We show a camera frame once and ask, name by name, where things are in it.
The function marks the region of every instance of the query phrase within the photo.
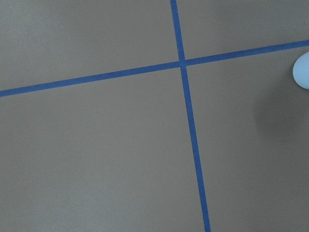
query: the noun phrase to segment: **gray surface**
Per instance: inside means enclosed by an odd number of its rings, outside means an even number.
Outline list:
[[[309,39],[308,0],[177,0],[186,58]]]
[[[179,69],[0,98],[1,232],[201,232]]]
[[[307,51],[188,68],[212,231],[309,231]]]
[[[168,0],[2,0],[0,28],[0,90],[178,59]]]

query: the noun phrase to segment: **blue tape line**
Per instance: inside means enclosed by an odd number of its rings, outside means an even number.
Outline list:
[[[203,214],[203,220],[204,220],[204,229],[206,232],[211,232],[208,209],[207,209],[206,192],[205,192],[204,180],[203,180],[203,173],[202,173],[201,161],[200,161],[199,151],[198,151],[197,133],[196,133],[194,117],[193,117],[188,73],[187,73],[186,61],[185,61],[185,56],[184,56],[183,39],[182,39],[182,33],[181,33],[176,0],[171,0],[170,5],[172,9],[172,16],[173,16],[175,36],[176,36],[176,44],[177,44],[177,49],[178,49],[180,70],[181,70],[182,81],[183,81],[183,93],[184,93],[185,106],[187,109],[191,145],[192,145],[192,150],[193,150],[195,170],[197,174],[198,192],[199,192],[199,198],[201,202],[202,214]]]
[[[87,83],[87,82],[107,80],[107,79],[112,79],[116,77],[130,76],[130,75],[135,75],[135,74],[140,74],[140,73],[150,73],[150,72],[166,70],[166,69],[173,69],[173,68],[178,68],[178,67],[179,67],[179,62],[176,61],[176,62],[170,62],[170,63],[164,63],[164,64],[156,64],[156,65],[151,65],[151,66],[146,66],[146,67],[141,67],[141,68],[127,69],[127,70],[122,70],[122,71],[117,71],[117,72],[108,72],[108,73],[97,74],[97,75],[92,75],[92,76],[84,76],[84,77],[73,78],[73,79],[62,80],[62,81],[55,81],[55,82],[50,82],[50,83],[45,83],[45,84],[38,84],[38,85],[33,85],[33,86],[2,90],[0,91],[0,97],[34,92],[34,91],[50,89],[50,88],[78,85],[78,84]]]
[[[246,57],[246,56],[258,55],[258,54],[263,54],[263,53],[268,53],[268,52],[276,52],[276,51],[282,51],[282,50],[298,48],[298,47],[306,47],[306,46],[309,46],[309,40],[298,41],[298,42],[293,42],[293,43],[284,43],[284,44],[267,46],[267,47],[259,47],[259,48],[248,49],[248,50],[237,51],[237,52],[229,52],[229,53],[223,53],[223,54],[207,56],[207,57],[188,59],[186,60],[186,65],[189,66],[189,65],[196,65],[196,64],[204,64],[204,63],[220,61],[224,59]]]

